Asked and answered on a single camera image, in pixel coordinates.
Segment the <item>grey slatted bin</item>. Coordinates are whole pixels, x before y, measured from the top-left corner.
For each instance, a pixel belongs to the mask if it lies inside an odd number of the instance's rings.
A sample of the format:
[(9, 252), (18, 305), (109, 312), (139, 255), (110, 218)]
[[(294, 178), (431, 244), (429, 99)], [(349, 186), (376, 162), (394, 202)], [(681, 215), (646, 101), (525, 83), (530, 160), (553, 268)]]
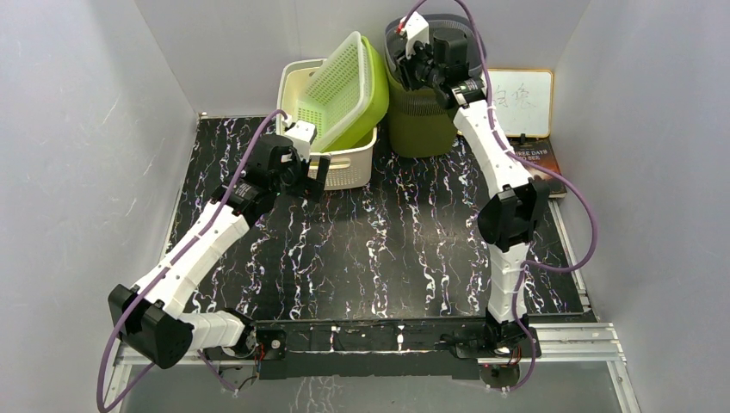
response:
[[(426, 14), (423, 18), (429, 24), (429, 44), (435, 45), (434, 37), (439, 31), (446, 29), (459, 30), (464, 33), (467, 38), (467, 62), (469, 64), (469, 74), (471, 77), (477, 77), (480, 71), (480, 61), (478, 45), (474, 39), (474, 34), (466, 17), (454, 14)], [(396, 19), (387, 25), (385, 30), (385, 51), (386, 65), (389, 74), (396, 80), (400, 80), (396, 65), (396, 58), (405, 50), (405, 40), (396, 33), (400, 19)]]

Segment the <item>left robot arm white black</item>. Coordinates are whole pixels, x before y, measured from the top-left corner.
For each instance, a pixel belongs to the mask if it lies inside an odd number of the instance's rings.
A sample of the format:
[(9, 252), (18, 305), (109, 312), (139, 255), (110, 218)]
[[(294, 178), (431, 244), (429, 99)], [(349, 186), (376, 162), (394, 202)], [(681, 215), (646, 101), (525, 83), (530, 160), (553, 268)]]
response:
[(257, 139), (239, 174), (213, 193), (196, 223), (133, 287), (116, 286), (108, 303), (119, 339), (162, 369), (191, 352), (226, 348), (246, 358), (257, 347), (256, 323), (227, 309), (185, 310), (192, 294), (226, 251), (282, 195), (318, 201), (330, 157), (312, 156), (304, 139), (266, 134)]

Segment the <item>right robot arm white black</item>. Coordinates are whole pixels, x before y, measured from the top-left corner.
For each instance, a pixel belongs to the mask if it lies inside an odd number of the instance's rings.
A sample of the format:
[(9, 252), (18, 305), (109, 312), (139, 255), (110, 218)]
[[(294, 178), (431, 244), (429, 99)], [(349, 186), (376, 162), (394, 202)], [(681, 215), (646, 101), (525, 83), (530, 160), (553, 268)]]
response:
[(535, 229), (547, 206), (549, 186), (514, 158), (498, 127), (492, 87), (486, 76), (469, 72), (468, 38), (458, 29), (402, 27), (405, 49), (395, 61), (406, 89), (427, 87), (461, 132), (486, 179), (489, 201), (477, 218), (487, 244), (490, 296), (481, 333), (445, 335), (461, 354), (506, 356), (526, 338), (528, 318), (523, 298), (523, 267)]

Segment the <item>olive green slatted bin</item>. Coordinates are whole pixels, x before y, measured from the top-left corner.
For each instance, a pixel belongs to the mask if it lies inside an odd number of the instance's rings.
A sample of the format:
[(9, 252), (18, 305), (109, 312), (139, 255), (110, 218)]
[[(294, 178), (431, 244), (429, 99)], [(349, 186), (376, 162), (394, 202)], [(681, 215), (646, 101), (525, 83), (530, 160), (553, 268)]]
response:
[(436, 157), (449, 152), (457, 135), (452, 120), (436, 102), (432, 89), (407, 90), (387, 63), (390, 145), (401, 157)]

